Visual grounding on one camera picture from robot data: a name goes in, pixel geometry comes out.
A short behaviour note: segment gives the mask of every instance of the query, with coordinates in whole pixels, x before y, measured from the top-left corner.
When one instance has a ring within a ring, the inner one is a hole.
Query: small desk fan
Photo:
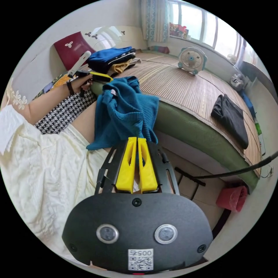
[[[198,47],[184,47],[179,54],[178,67],[196,75],[204,70],[206,61],[205,53]]]

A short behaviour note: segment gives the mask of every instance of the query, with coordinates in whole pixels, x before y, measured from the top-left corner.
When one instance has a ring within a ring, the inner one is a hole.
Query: woman's arm
[[[73,91],[75,93],[79,93],[81,88],[87,90],[91,83],[88,82],[86,85],[83,84],[91,78],[92,76],[88,75],[73,80],[71,82]],[[21,114],[30,124],[34,125],[69,95],[70,93],[68,87],[66,84],[64,84],[52,89],[47,94],[39,96],[38,98],[32,100],[29,104],[25,104],[23,106],[19,105],[12,97],[8,104],[11,104],[19,114]]]

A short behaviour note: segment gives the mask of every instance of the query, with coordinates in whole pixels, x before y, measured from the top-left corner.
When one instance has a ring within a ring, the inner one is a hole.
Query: black folded shirt
[[[211,116],[231,133],[243,149],[247,149],[249,142],[244,125],[243,111],[226,94],[218,96]]]

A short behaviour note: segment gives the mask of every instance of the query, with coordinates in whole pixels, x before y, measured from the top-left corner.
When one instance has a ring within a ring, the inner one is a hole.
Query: yellow folded clothing
[[[111,76],[114,73],[122,73],[129,66],[131,60],[132,59],[120,64],[113,64],[107,74]]]

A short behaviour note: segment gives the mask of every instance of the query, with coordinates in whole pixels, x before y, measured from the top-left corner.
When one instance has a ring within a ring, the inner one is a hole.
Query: woman's hand
[[[93,81],[91,81],[90,79],[92,79],[92,75],[89,74],[85,77],[78,77],[76,79],[74,79],[71,82],[73,91],[77,94],[80,93],[81,88],[86,91],[90,88],[90,86],[92,85]]]

